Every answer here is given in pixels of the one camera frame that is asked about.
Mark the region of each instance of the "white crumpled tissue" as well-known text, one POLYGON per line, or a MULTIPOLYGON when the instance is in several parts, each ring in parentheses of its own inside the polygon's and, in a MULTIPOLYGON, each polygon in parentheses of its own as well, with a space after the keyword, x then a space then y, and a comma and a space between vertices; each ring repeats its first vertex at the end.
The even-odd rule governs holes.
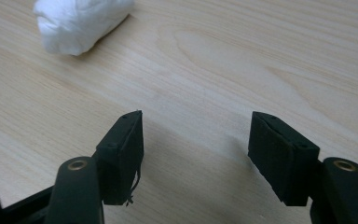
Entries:
POLYGON ((36 0, 34 14, 47 52, 80 55, 132 8, 133 0, 36 0))

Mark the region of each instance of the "light wood tabletop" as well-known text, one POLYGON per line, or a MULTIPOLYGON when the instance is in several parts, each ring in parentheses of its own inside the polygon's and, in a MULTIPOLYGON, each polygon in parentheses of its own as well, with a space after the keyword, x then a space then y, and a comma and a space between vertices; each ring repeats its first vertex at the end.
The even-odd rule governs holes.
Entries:
POLYGON ((79 56, 44 51, 34 1, 0 0, 0 200, 54 184, 142 110, 130 206, 105 223, 310 223, 247 157, 253 111, 358 163, 358 0, 135 0, 79 56))

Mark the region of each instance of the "metal bolt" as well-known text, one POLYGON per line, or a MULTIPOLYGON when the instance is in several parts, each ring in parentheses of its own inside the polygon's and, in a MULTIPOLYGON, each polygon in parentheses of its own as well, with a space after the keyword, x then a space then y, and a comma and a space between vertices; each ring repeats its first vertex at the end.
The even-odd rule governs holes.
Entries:
POLYGON ((353 172, 356 170, 356 166, 347 161, 334 161, 334 164, 336 167, 344 171, 353 172))
POLYGON ((81 170, 87 166, 86 161, 73 161, 68 165, 68 169, 71 171, 81 170))

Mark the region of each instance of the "wood grain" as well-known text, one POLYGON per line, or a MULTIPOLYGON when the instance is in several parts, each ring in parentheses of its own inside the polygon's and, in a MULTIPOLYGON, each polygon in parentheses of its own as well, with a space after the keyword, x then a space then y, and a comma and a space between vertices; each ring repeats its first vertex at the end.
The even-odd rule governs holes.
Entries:
POLYGON ((252 111, 320 159, 358 162, 358 1, 137 0, 79 57, 47 54, 34 1, 0 0, 0 200, 54 183, 119 116, 144 112, 143 177, 106 223, 310 223, 247 158, 252 111))

